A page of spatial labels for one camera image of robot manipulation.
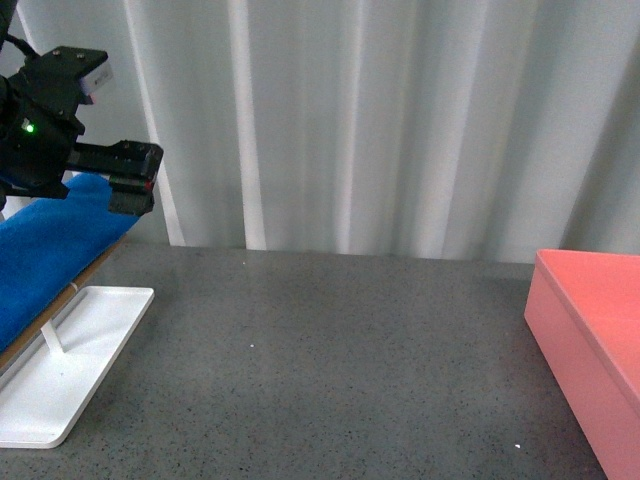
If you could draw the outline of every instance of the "speckled surface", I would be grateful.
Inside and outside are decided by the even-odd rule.
[[[532,272],[124,245],[94,283],[156,299],[65,443],[0,477],[605,478],[525,324]]]

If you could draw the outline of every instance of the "pink container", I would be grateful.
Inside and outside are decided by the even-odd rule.
[[[540,250],[525,318],[607,476],[640,479],[640,257]]]

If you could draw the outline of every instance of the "white tray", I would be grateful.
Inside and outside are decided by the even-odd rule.
[[[43,327],[47,342],[36,338],[0,378],[0,448],[60,445],[152,300],[150,288],[78,292]]]

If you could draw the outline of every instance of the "blue cloth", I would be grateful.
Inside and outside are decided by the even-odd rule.
[[[0,223],[0,352],[138,220],[108,211],[98,175],[67,183],[66,200],[39,199]]]

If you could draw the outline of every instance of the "curtain fold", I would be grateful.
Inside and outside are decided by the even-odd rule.
[[[18,13],[12,31],[40,52],[109,52],[116,80],[81,107],[84,141],[165,149],[134,241],[640,252],[638,2],[21,0]]]

